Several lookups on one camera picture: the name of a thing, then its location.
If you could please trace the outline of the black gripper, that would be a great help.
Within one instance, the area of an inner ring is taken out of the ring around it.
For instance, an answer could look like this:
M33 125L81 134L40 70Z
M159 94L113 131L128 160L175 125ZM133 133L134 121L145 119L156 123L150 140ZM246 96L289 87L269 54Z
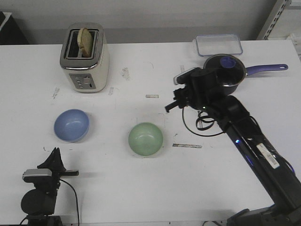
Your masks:
M174 90L174 101L165 106L167 113L174 108L183 109L186 106L196 110L212 111L214 104L228 96L218 82L216 69L197 67L183 85L183 88Z
M57 169L65 171L51 170L52 176L50 177L35 177L35 188L58 188L61 177L75 177L79 175L79 170L66 170L64 167L60 148L55 147L50 156L40 165L38 169L55 169L56 167L56 154L57 154Z

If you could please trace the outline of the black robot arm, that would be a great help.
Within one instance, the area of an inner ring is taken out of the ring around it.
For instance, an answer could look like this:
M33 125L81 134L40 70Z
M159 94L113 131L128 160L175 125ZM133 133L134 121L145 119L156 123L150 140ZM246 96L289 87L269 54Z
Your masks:
M193 68L174 77L181 88L174 91L174 107L190 106L217 122L257 176L273 205L245 209L227 219L229 226L298 226L301 223L301 183L291 165L274 149L257 121L231 88L241 83L222 69Z
M21 200L21 209L27 216L28 226L62 226L60 216L54 216L56 198L62 177L75 177L78 170L67 170L61 159L60 149L55 147L50 156L35 169L28 169L22 180L32 183L34 189L28 191Z

